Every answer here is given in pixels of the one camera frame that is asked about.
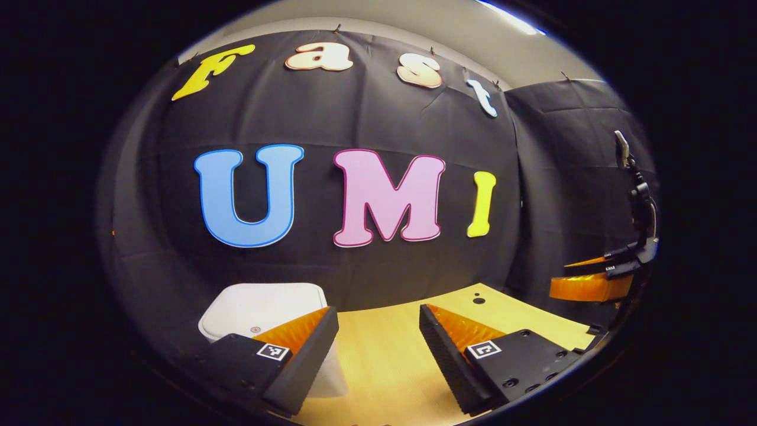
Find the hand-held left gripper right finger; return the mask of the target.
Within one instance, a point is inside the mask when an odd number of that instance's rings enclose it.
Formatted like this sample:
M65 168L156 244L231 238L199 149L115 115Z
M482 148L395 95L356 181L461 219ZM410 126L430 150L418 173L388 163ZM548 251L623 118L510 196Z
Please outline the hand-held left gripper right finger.
M476 416L550 385L603 339L585 325L537 308L526 318L485 324L431 303L419 329L462 413Z

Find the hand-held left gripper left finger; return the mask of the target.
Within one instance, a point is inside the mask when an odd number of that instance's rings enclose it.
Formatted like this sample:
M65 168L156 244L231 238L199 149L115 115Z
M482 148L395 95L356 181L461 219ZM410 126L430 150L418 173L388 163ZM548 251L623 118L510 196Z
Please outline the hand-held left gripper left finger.
M228 334L195 357L201 383L219 399L253 412L300 412L339 330L327 306L256 337Z

